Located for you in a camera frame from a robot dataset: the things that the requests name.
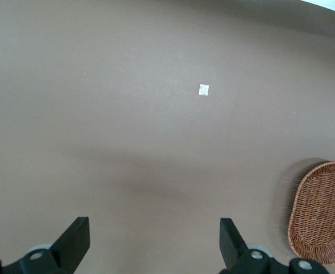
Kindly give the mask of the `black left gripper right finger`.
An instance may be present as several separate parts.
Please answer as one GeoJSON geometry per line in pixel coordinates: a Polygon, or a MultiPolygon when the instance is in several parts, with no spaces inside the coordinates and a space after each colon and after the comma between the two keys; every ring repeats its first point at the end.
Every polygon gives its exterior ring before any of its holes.
{"type": "Polygon", "coordinates": [[[289,267],[270,257],[267,252],[250,249],[231,218],[220,219],[219,247],[224,260],[224,273],[290,273],[289,267]]]}

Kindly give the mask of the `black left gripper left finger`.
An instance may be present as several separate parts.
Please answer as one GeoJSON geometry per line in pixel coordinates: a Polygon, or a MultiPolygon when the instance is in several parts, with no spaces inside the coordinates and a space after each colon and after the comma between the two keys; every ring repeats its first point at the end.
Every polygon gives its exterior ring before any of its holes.
{"type": "Polygon", "coordinates": [[[48,249],[36,249],[1,268],[1,273],[73,274],[90,247],[90,221],[78,217],[48,249]]]}

